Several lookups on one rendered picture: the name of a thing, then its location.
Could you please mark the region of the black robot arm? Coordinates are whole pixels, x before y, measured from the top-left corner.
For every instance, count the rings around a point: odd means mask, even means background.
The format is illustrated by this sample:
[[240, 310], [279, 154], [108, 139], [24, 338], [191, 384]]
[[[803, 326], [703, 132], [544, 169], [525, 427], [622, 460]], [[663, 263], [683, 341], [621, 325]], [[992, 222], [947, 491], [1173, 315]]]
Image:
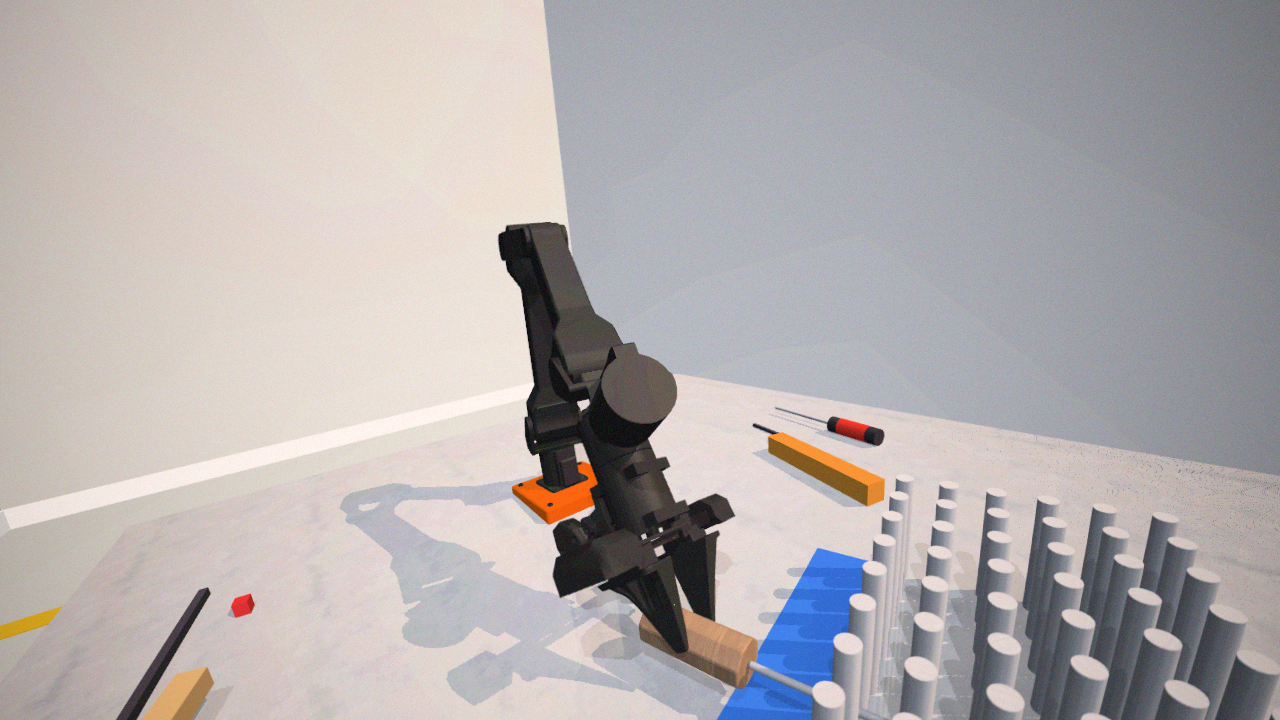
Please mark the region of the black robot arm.
[[[637, 354], [634, 342], [623, 345], [593, 310], [564, 225], [509, 224], [498, 240], [500, 260], [521, 290], [532, 364], [525, 439], [540, 457], [536, 484], [556, 493], [588, 480], [573, 445], [582, 445], [593, 473], [652, 448], [648, 438], [675, 407], [677, 386], [666, 366]], [[577, 402], [588, 398], [581, 413]], [[588, 518], [556, 525], [561, 555], [614, 532], [604, 500], [593, 501]]]

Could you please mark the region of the orange rectangular bar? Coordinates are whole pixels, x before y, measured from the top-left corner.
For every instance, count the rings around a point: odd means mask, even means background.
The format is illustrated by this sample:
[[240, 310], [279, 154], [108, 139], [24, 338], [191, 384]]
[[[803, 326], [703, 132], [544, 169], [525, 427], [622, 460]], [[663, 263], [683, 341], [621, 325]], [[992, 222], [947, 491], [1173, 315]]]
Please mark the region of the orange rectangular bar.
[[768, 436], [768, 454], [865, 506], [884, 500], [884, 478], [876, 477], [783, 432]]

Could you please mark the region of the blue flat strip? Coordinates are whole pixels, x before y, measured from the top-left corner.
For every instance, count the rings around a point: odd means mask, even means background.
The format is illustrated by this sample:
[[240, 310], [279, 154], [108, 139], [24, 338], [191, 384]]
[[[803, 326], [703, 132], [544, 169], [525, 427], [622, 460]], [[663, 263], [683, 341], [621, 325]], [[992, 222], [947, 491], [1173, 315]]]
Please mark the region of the blue flat strip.
[[[833, 639], [849, 633], [849, 600], [861, 593], [867, 561], [817, 548], [758, 651], [756, 664], [813, 688], [817, 682], [832, 682]], [[809, 694], [754, 671], [717, 720], [812, 720], [812, 707]]]

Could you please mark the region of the red and black screwdriver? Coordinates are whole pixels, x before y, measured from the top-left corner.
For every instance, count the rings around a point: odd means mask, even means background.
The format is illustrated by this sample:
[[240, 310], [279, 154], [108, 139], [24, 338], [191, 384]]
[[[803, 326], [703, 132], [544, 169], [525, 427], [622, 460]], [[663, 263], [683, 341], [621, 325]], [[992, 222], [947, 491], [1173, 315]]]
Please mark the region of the red and black screwdriver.
[[795, 411], [785, 409], [785, 407], [776, 406], [776, 409], [782, 410], [785, 413], [792, 413], [795, 415], [804, 416], [804, 418], [808, 418], [808, 419], [812, 419], [812, 420], [815, 420], [815, 421], [824, 423], [824, 424], [827, 424], [827, 430], [835, 432], [835, 433], [837, 433], [840, 436], [847, 436], [847, 437], [850, 437], [852, 439], [858, 439], [858, 441], [861, 441], [864, 443], [870, 443], [870, 445], [879, 446], [884, 441], [884, 430], [881, 430], [881, 429], [878, 429], [876, 427], [868, 427], [868, 425], [858, 423], [858, 421], [844, 420], [844, 419], [840, 419], [838, 416], [831, 416], [829, 420], [826, 421], [826, 420], [822, 420], [819, 418], [808, 416], [808, 415], [805, 415], [803, 413], [795, 413]]

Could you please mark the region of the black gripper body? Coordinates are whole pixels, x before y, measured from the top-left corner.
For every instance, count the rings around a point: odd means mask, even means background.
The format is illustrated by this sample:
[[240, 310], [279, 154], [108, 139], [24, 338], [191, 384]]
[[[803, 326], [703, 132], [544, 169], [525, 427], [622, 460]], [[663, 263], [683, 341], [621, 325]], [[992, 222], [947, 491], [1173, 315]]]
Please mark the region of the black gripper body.
[[717, 493], [676, 502], [663, 474], [669, 466], [667, 456], [645, 448], [594, 471], [590, 492], [604, 500], [614, 532], [556, 557], [552, 577], [561, 598], [646, 568], [659, 561], [654, 548], [663, 546], [667, 553], [690, 544], [735, 516], [728, 498]]

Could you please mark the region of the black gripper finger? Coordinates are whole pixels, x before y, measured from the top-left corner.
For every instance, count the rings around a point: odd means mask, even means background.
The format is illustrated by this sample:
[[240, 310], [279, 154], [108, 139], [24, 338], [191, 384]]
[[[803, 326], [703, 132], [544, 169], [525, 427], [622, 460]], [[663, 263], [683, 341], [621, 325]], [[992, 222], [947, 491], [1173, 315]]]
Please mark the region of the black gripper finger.
[[689, 650], [684, 610], [669, 556], [598, 588], [614, 591], [635, 603], [675, 653]]
[[690, 544], [658, 556], [658, 560], [671, 557], [675, 577], [689, 600], [690, 609], [701, 618], [716, 623], [716, 530]]

